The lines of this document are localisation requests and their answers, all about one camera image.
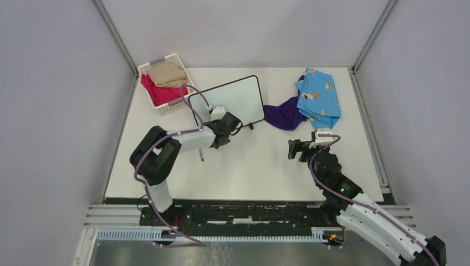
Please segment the black framed whiteboard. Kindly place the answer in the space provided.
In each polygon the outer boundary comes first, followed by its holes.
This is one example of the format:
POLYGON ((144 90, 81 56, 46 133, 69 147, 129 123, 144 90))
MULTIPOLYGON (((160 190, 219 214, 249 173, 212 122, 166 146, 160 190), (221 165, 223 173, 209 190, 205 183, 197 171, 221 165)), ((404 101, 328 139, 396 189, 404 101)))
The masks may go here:
POLYGON ((226 113, 238 117, 243 126, 265 118, 259 80, 255 75, 207 89, 201 94, 193 94, 189 96, 188 103, 203 122, 210 121, 209 111, 219 105, 225 108, 226 113))

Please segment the white red whiteboard marker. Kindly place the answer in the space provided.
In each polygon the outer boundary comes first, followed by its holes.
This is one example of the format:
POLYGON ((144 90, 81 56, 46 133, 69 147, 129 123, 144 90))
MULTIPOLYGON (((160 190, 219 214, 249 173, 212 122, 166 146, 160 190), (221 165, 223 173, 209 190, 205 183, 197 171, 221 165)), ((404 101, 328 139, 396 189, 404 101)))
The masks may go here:
POLYGON ((204 162, 205 159, 204 159, 204 155, 203 155, 202 149, 199 149, 199 155, 200 155, 200 160, 201 160, 201 162, 204 162))

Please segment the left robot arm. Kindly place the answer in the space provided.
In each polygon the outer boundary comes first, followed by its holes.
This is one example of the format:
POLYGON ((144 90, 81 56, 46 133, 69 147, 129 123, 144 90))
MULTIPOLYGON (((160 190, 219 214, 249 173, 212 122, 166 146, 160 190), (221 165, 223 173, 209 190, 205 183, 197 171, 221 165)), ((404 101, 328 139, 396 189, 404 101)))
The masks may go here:
POLYGON ((152 217, 159 225, 167 226, 174 219, 167 178, 177 157, 202 148, 218 149, 228 144, 229 137, 242 126, 239 118, 227 112, 221 119, 203 122, 193 129, 166 131, 161 126, 154 126, 148 131, 132 152, 130 163, 134 168, 134 179, 144 185, 154 209, 152 217))

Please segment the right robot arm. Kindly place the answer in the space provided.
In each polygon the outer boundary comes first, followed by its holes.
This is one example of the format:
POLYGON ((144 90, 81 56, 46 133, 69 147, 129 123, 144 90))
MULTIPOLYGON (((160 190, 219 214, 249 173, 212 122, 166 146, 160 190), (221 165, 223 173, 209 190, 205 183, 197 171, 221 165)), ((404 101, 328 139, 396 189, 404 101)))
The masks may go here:
POLYGON ((360 186, 342 173, 342 166, 330 147, 340 140, 332 135, 326 142, 288 142, 288 159, 297 154, 305 162, 315 185, 326 200, 320 219, 327 226, 337 223, 359 235, 388 257, 394 265, 446 265, 444 241, 426 237, 399 221, 372 200, 360 186))

